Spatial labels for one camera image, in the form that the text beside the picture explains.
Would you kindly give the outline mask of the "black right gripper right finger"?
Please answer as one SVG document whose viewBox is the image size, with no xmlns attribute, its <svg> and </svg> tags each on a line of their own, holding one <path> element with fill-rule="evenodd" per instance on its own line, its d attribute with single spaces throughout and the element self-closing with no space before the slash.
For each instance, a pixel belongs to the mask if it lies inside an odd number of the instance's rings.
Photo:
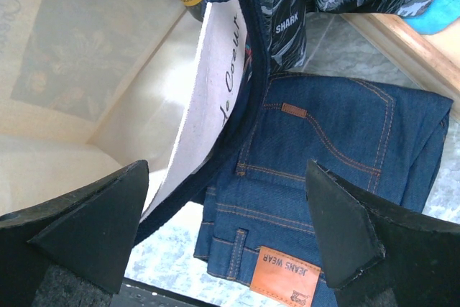
<svg viewBox="0 0 460 307">
<path fill-rule="evenodd" d="M 459 225 L 416 213 L 308 162 L 307 201 L 339 306 L 458 306 Z"/>
</svg>

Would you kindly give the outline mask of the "beige canvas tote bag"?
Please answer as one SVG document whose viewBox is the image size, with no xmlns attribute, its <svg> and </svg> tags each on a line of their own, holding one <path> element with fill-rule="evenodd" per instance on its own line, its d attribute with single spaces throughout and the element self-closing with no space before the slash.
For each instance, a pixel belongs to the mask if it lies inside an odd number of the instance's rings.
<svg viewBox="0 0 460 307">
<path fill-rule="evenodd" d="M 1 0 L 1 213 L 164 170 L 196 76 L 178 0 Z"/>
</svg>

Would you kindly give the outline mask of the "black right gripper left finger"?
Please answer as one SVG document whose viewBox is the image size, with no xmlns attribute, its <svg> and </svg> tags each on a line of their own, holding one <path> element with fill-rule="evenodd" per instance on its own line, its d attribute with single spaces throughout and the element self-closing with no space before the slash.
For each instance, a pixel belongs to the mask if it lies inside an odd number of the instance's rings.
<svg viewBox="0 0 460 307">
<path fill-rule="evenodd" d="M 138 160 L 1 216 L 2 306 L 109 306 L 119 293 L 149 185 Z"/>
</svg>

